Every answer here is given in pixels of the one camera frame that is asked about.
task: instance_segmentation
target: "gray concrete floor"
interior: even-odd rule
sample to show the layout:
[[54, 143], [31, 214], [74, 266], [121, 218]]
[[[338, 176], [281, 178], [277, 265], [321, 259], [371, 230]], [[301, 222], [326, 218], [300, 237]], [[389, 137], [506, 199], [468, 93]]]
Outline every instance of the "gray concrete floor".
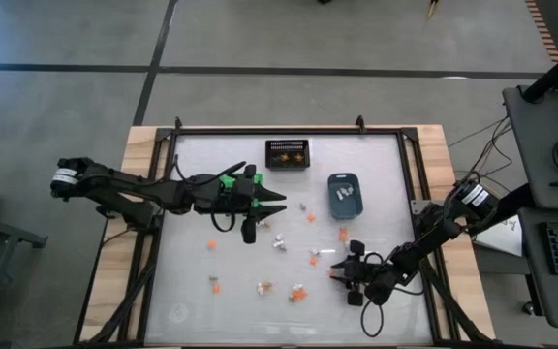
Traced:
[[[148, 65], [168, 0], [0, 0], [0, 63]], [[547, 54], [522, 0], [180, 0], [164, 65], [541, 72]], [[21, 249], [0, 292], [0, 339], [24, 348], [69, 344], [104, 220], [86, 200], [53, 200], [59, 157], [117, 167], [145, 74], [0, 72], [0, 219], [49, 236]], [[524, 80], [158, 76], [144, 125], [438, 123], [448, 143], [504, 116], [501, 90]], [[489, 138], [450, 149], [467, 170]], [[514, 161], [493, 178], [525, 182]], [[497, 154], [483, 168], [502, 165]], [[558, 343], [558, 330], [519, 314], [526, 287], [483, 278], [499, 338]]]

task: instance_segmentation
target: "wooden table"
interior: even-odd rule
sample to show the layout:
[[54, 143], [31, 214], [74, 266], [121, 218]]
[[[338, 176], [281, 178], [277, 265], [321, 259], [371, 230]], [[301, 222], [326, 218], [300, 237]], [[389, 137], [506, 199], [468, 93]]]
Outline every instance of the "wooden table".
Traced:
[[[368, 126], [368, 129], [398, 127], [401, 126]], [[405, 127], [416, 127], [418, 129], [420, 148], [432, 200], [443, 200], [455, 179], [443, 127], [441, 125], [405, 125]], [[157, 128], [140, 126], [131, 129], [122, 162], [122, 172], [133, 175], [148, 175]], [[163, 173], [166, 156], [167, 150], [166, 147], [163, 147], [157, 172], [159, 176]], [[419, 198], [419, 177], [417, 171], [415, 171], [416, 162], [413, 151], [408, 151], [408, 157], [415, 191]], [[106, 228], [105, 238], [109, 238], [125, 229], [126, 226], [121, 219], [110, 220]], [[135, 239], [135, 233], [126, 234], [112, 240], [102, 249], [89, 294], [87, 310], [82, 322], [80, 340], [89, 339], [96, 334], [123, 299]], [[144, 250], [143, 252], [145, 259], [148, 251]], [[477, 327], [487, 336], [494, 338], [495, 334], [483, 294], [480, 274], [470, 238], [462, 235], [455, 240], [447, 242], [443, 246], [443, 254], [447, 266], [449, 285], [454, 297]], [[131, 339], [135, 337], [138, 327], [141, 297], [142, 294], [138, 296], [133, 307], [133, 316], [131, 317], [129, 327], [129, 337]], [[449, 338], [444, 307], [440, 299], [438, 299], [438, 295], [436, 297], [437, 315], [441, 323], [441, 332], [443, 338]]]

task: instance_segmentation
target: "white label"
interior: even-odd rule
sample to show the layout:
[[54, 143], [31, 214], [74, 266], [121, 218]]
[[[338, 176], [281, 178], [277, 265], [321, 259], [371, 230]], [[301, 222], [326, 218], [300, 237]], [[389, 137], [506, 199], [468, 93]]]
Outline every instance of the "white label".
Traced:
[[488, 195], [489, 194], [487, 191], [482, 191], [481, 194], [476, 197], [471, 204], [473, 204], [475, 207], [479, 206], [485, 200], [485, 198], [488, 197]]
[[78, 180], [76, 180], [76, 179], [74, 179], [70, 176], [61, 175], [61, 174], [54, 175], [53, 180], [63, 181], [63, 182], [70, 183], [70, 184], [77, 184], [78, 183]]
[[57, 169], [57, 171], [55, 171], [55, 174], [75, 176], [77, 174], [77, 171], [71, 169]]
[[471, 190], [469, 195], [467, 195], [466, 197], [464, 197], [464, 199], [462, 199], [462, 204], [468, 205], [473, 199], [476, 198], [476, 196], [481, 192], [482, 189], [483, 189], [482, 186], [480, 186], [479, 184], [476, 185], [475, 188]]

